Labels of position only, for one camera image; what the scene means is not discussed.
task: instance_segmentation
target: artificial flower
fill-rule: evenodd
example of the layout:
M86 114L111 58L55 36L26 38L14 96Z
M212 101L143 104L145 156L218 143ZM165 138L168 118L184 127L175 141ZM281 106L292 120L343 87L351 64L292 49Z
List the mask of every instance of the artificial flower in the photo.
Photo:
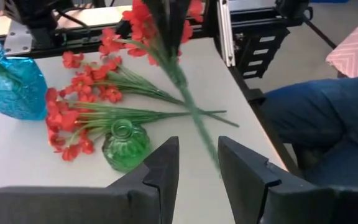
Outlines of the artificial flower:
M71 51L63 53L63 65L66 68L80 68L82 60L84 60L83 53L80 53L78 56Z
M149 64L158 65L158 62L151 55L147 55L147 59L149 60Z
M200 0L191 0L189 9L187 11L187 15L191 16L197 22L203 21L203 16L201 13L203 12L203 3Z
M109 66L102 65L93 72L94 80L104 80L107 77L107 72L110 70Z
M62 130L70 132L73 131L75 128L75 121L78 119L79 115L79 112L75 110L64 112L61 122Z
M190 22L188 20L186 20L185 25L183 27L183 34L181 36L181 42L182 43L188 42L192 35L193 35L193 28L191 28Z
M78 75L71 79L71 87L78 93L90 94L92 92L90 85L92 84L92 78L87 75Z
M60 147L66 144L65 139L51 129L48 129L48 142L52 147Z
M116 71L120 64L122 64L122 58L120 56L109 59L106 63L111 71Z
M133 57L141 57L147 54L145 50L137 48L133 44L126 44L125 48L129 49L127 53Z
M115 86L109 86L101 91L101 99L109 100L111 103L117 103L122 100L122 93Z
M77 158L77 156L80 153L80 146L78 144L74 144L71 146L68 146L66 148L64 148L62 150L63 154L62 154L62 159L64 161L72 161L75 158Z
M84 65L84 74L86 76L92 77L93 72L94 69L90 65L88 64Z
M96 96L93 94L80 93L78 95L78 100L84 103L94 103L96 101Z
M86 136L81 137L80 139L80 146L82 148L82 152L85 154L92 154L94 153L93 142Z
M56 88L48 88L47 93L45 94L46 101L56 101L58 96L58 91Z
M117 35L113 29L103 29L102 36L100 39L104 47L102 47L102 51L99 48L99 51L103 55L108 55L111 52L118 52L122 48L122 43L116 41L119 38L120 35Z

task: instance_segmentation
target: table surface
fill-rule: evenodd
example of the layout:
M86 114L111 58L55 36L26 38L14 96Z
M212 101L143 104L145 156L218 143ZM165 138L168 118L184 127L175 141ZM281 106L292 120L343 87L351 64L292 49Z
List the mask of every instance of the table surface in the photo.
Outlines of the table surface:
M270 158L285 169L266 133L215 50L212 39L192 40L182 46L181 65L197 105L205 110L227 110L224 116L240 124L228 126L204 117L214 142L229 136ZM179 97L179 92L158 67L146 58L131 58L121 52L124 64L163 90ZM86 54L98 61L97 53ZM66 86L74 75L65 70L60 57L37 60L48 86ZM126 95L119 106L156 111L183 111L170 103L143 96ZM211 162L190 117L146 124L153 148L170 136L180 140L180 178L173 223L234 223L222 180ZM12 185L106 187L122 176L111 169L96 145L93 155L80 155L73 162L62 161L47 143L44 122L18 121L0 114L0 187Z

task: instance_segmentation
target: red flower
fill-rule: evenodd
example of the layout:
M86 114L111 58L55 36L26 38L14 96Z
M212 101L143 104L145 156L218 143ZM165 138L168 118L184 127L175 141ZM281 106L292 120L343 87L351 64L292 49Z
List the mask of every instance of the red flower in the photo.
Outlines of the red flower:
M64 112L62 115L62 129L64 131L72 132L75 128L75 121L80 116L78 111L70 110Z
M122 18L131 23L132 40L151 39L157 33L152 15L141 0L133 0L132 11L124 11Z
M55 88L48 88L47 93L45 94L45 99L47 101L57 101L57 90Z
M194 18L197 22L203 21L203 3L200 0L191 0L187 15Z
M78 101L84 103L94 103L96 101L96 96L93 94L80 93L78 94Z
M120 37L121 36L117 35L113 29L103 29L101 36L103 47L99 48L102 55L108 55L111 52L118 52L123 46L122 43L116 41Z
M99 53L101 54L100 55L100 58L104 57L104 56L107 56L110 54L110 50L104 46L104 45L100 45L99 46Z
M186 20L184 27L183 27L183 34L181 37L181 42L182 43L188 42L192 35L193 35L193 28L191 28L190 22L188 20Z
M149 63L150 63L151 65L158 65L158 62L153 58L153 56L148 55L148 56L147 56L147 59L149 60Z
M115 86L109 86L104 91L101 91L100 98L102 100L109 100L111 103L117 103L122 100L122 93Z
M132 25L139 25L142 22L149 22L152 16L148 7L141 0L133 0L132 11L124 11L122 18L131 22Z
M48 114L45 119L47 124L48 131L53 131L55 133L59 132L60 123L62 122L62 116L60 114L50 115Z
M66 144L65 139L60 137L58 133L52 129L48 129L48 141L52 147L60 147Z
M90 85L93 84L93 80L91 77L83 74L71 79L71 87L74 91L78 93L90 94L92 92L92 88Z
M68 146L63 149L62 159L64 161L74 160L80 153L80 146L78 144Z
M139 49L133 44L126 44L125 47L129 49L128 54L133 57L141 57L147 54L145 50Z
M94 69L90 65L84 65L84 73L86 76L92 77Z
M70 51L63 53L63 65L66 68L79 68L82 60L84 60L83 53L80 53L79 56Z
M93 72L93 79L94 80L104 80L107 77L107 72L110 68L107 65L100 66L99 69Z
M82 148L82 152L84 152L85 154L92 154L94 153L94 147L93 147L93 142L88 139L88 137L83 136L80 139L80 146Z
M118 68L118 65L122 64L122 58L120 56L114 57L113 59L110 59L107 62L107 66L109 70L116 71Z

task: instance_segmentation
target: red flower petal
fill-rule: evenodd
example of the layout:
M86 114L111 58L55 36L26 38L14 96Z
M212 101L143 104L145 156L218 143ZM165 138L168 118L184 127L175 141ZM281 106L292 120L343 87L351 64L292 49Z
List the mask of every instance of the red flower petal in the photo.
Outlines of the red flower petal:
M94 103L96 101L96 96L93 94L79 94L78 95L78 100L80 102L84 102L84 103Z
M52 131L54 133L58 133L59 132L59 125L60 123L56 123L53 120L53 116L52 115L48 115L47 118L45 119L45 123L47 124L47 128L48 128L48 133L49 131Z
M64 146L66 144L65 139L51 129L48 129L48 142L52 147Z
M64 52L63 55L63 65L66 68L79 68L81 66L81 60L84 59L84 54L80 53L79 55L74 55L73 52Z
M47 125L49 127L60 127L62 125L63 116L60 113L50 114L47 117Z
M56 101L47 101L47 111L50 115L59 114L60 110Z
M193 17L197 22L203 21L203 3L200 0L191 0L187 14Z
M85 154L94 153L93 142L88 138L83 138L80 141L80 146Z
M45 99L47 101L56 101L57 95L58 95L58 93L55 88L48 88L47 94L45 94Z
M107 65L100 66L99 69L93 72L93 79L104 80L107 77L108 71L109 71L109 67Z
M65 131L74 131L75 121L79 117L79 113L77 111L66 111L62 116L62 129Z
M86 76L88 77L92 77L92 73L93 73L93 68L89 65L84 65L84 73Z
M147 59L151 65L158 65L158 62L151 55L147 55Z
M63 149L61 147L55 147L54 153L62 153Z
M122 19L125 21L130 21L134 17L132 11L124 11L122 12Z
M63 154L62 154L62 159L64 161L72 161L75 158L77 158L77 156L80 153L80 146L79 145L71 145L69 147L66 147L63 150Z
M99 52L100 52L100 54L101 54L101 57L107 56L107 55L110 54L109 49L108 49L106 46L104 46L104 45L100 45L100 46L99 46Z
M118 68L118 65L120 65L122 63L122 58L121 57L115 57L113 59L110 59L107 62L107 66L109 70L115 71Z
M141 57L147 54L147 52L143 49L129 49L128 54L133 57Z
M186 20L184 27L183 27L183 34L181 37L181 42L182 43L188 42L192 35L193 35L193 28L191 28L190 22L188 20Z
M85 94L90 94L92 92L92 88L90 86L83 86L82 92Z

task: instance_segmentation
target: denim jeans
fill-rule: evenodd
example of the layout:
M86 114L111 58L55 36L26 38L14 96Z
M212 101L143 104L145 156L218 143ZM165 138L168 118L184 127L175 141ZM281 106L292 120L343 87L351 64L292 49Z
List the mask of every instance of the denim jeans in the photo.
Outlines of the denim jeans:
M266 93L262 105L283 142L324 157L305 171L318 185L358 187L358 78L316 80Z

